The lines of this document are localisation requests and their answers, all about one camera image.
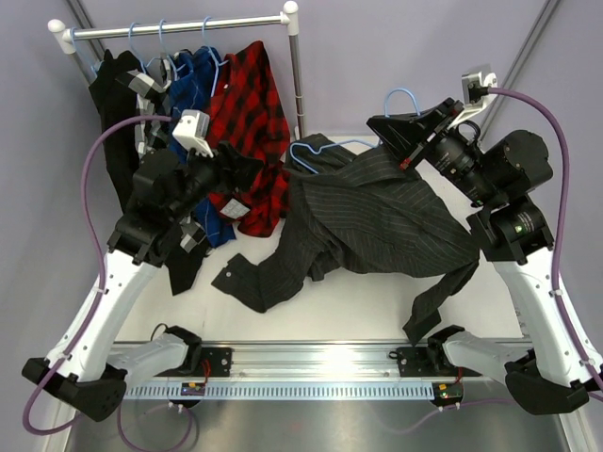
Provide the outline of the dark pinstriped shirt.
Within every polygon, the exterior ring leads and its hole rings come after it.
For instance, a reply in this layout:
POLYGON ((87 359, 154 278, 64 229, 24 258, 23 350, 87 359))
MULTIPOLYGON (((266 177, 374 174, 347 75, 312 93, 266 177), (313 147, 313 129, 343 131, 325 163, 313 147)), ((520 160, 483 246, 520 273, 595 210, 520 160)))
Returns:
POLYGON ((235 255, 213 286, 264 314, 296 296, 306 279, 320 282, 339 268, 436 277, 402 327, 416 345, 475 273, 477 243, 420 174, 401 170, 383 145, 355 154, 314 134, 290 151, 289 212, 275 252, 257 265, 235 255))

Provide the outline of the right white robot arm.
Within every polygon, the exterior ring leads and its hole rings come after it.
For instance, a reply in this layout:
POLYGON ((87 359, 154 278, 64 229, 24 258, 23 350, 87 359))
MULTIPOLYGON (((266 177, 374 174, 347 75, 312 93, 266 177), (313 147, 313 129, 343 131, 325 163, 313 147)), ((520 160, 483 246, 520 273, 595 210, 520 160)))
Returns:
POLYGON ((602 358, 581 327, 566 327, 575 311, 555 301, 562 282, 551 271, 554 238, 530 199, 552 177, 543 140, 516 130, 483 151, 475 137, 462 134, 464 108, 452 99, 421 114, 374 116, 367 124, 403 169, 428 162, 471 200, 470 234, 505 282, 531 340, 528 349, 506 347, 450 326, 429 338, 429 368, 438 374, 464 368, 498 381, 534 415, 585 405, 602 358))

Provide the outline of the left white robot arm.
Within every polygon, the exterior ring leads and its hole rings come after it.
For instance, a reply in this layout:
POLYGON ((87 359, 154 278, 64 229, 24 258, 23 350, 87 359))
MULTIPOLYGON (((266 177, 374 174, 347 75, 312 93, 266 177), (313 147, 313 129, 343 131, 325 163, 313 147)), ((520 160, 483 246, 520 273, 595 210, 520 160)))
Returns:
POLYGON ((227 141, 211 156, 191 151, 187 163, 170 150, 144 155, 126 212, 107 242, 97 285, 59 343, 45 357, 28 359, 23 376, 100 422, 129 388, 166 371, 196 373, 203 341, 181 327, 122 354, 112 353, 112 345, 140 293, 180 248, 183 220, 211 192, 249 190, 263 167, 227 141))

